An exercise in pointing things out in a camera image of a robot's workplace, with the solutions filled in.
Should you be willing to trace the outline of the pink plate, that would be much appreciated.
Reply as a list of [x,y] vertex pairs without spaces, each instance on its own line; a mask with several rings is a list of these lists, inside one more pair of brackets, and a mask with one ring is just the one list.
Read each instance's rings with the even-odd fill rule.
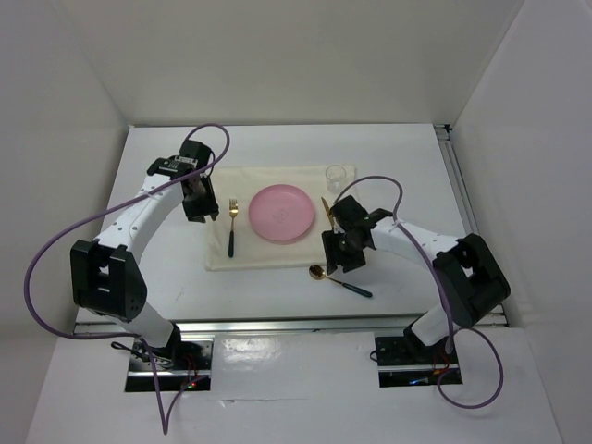
[[251,199],[248,208],[251,228],[273,242],[296,241],[315,222],[315,206],[301,189],[288,184],[265,187]]

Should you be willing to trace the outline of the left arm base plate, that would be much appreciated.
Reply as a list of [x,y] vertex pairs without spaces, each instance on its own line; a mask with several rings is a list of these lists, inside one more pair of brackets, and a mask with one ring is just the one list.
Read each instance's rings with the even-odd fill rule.
[[214,351],[212,338],[185,339],[180,353],[173,361],[155,356],[151,365],[147,351],[138,340],[122,351],[129,352],[129,366],[125,383],[128,393],[154,392],[155,368],[159,387],[163,392],[175,392],[186,385],[187,391],[209,391]]

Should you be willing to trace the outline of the clear plastic cup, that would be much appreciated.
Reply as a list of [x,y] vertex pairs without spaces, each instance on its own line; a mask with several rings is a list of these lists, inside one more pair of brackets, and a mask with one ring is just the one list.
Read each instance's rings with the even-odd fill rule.
[[325,171],[327,189],[333,194],[339,194],[347,185],[348,173],[344,166],[328,166]]

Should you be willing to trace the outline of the gold knife green handle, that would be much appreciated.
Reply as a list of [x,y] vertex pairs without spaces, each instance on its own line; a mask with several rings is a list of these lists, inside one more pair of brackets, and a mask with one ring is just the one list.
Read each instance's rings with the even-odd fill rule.
[[331,213],[331,209],[330,209],[329,204],[328,204],[327,200],[325,199],[325,197],[321,197],[321,202],[323,204],[325,213],[327,215],[327,220],[329,222],[329,225],[331,226],[332,229],[334,229],[334,227],[335,227],[335,220],[333,218],[333,215]]

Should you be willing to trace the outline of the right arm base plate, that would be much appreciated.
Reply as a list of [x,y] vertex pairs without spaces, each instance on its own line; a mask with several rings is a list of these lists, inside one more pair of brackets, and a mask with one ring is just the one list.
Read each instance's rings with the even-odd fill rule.
[[432,346],[415,343],[404,336],[375,337],[375,349],[369,358],[377,365],[378,384],[384,388],[461,385],[458,356],[446,353],[447,341]]

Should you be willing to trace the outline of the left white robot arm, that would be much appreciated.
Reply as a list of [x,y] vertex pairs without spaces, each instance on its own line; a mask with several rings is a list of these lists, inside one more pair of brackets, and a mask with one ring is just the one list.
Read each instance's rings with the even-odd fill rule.
[[143,350],[163,369],[175,367],[194,348],[183,344],[179,327],[147,302],[139,264],[148,243],[175,208],[180,206],[190,222],[217,218],[219,207],[208,174],[159,189],[206,167],[213,158],[207,145],[185,141],[178,154],[156,159],[139,192],[155,194],[126,208],[94,240],[78,240],[70,250],[74,303],[143,338]]

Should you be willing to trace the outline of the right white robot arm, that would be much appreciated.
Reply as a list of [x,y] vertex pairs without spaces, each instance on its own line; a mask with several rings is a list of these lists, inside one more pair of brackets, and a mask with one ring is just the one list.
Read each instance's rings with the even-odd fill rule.
[[425,362],[451,334],[470,328],[511,294],[510,284],[486,241],[439,234],[404,222],[386,209],[366,211],[347,196],[323,203],[331,229],[321,235],[326,272],[349,273],[366,265],[364,251],[392,253],[427,269],[439,303],[403,330],[405,357]]

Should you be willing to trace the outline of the cream cloth placemat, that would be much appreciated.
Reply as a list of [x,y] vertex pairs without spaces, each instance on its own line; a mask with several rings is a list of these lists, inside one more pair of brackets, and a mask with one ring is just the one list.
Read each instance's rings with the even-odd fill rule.
[[[321,233],[330,228],[321,197],[331,203],[336,194],[327,189],[325,171],[318,166],[233,166],[217,169],[212,177],[220,216],[208,229],[208,247],[204,266],[208,271],[254,270],[308,266],[323,263],[325,254]],[[273,242],[258,236],[251,228],[248,208],[261,189],[288,184],[303,190],[312,200],[315,220],[299,239]],[[228,257],[230,216],[228,202],[237,199],[239,214],[235,220],[234,257]]]

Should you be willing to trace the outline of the gold fork green handle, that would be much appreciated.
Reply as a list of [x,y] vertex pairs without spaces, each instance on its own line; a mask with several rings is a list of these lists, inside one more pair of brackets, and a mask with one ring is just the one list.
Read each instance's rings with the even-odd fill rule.
[[237,199],[230,199],[228,202],[228,212],[230,216],[230,230],[228,235],[228,257],[234,257],[234,245],[235,245],[235,220],[239,214],[239,203]]

